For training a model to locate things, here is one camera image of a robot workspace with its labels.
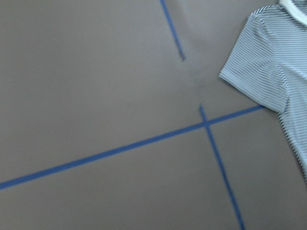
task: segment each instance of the striped fabric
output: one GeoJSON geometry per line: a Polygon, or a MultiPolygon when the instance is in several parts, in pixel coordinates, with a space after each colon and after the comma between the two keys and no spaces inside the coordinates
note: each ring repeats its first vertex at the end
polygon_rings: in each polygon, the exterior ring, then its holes
{"type": "Polygon", "coordinates": [[[278,113],[307,183],[307,25],[281,5],[253,12],[220,77],[278,113]]]}

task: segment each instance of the floor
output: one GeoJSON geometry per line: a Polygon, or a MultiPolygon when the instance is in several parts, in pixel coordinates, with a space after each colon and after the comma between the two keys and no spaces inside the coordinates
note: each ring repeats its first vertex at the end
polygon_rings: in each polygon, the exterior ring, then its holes
{"type": "Polygon", "coordinates": [[[304,230],[276,113],[217,78],[274,0],[0,3],[0,228],[304,230]]]}

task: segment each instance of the garment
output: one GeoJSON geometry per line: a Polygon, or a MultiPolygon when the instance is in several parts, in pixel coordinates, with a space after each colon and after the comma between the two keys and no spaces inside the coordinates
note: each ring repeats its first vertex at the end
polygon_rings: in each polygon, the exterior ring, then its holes
{"type": "Polygon", "coordinates": [[[219,77],[278,113],[307,182],[307,25],[281,5],[253,12],[219,77]]]}

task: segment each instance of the striped shirt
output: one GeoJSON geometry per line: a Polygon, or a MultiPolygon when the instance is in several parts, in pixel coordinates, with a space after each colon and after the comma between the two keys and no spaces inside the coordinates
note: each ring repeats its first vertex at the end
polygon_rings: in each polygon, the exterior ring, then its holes
{"type": "Polygon", "coordinates": [[[278,113],[307,182],[307,25],[281,5],[253,12],[219,77],[278,113]]]}

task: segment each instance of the shirt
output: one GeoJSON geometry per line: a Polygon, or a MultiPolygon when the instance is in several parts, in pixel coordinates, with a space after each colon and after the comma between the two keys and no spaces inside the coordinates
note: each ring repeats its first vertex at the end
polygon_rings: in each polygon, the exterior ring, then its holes
{"type": "MultiPolygon", "coordinates": [[[[306,1],[293,2],[307,12],[306,1]]],[[[278,113],[307,183],[307,25],[281,5],[258,9],[219,77],[278,113]]]]}

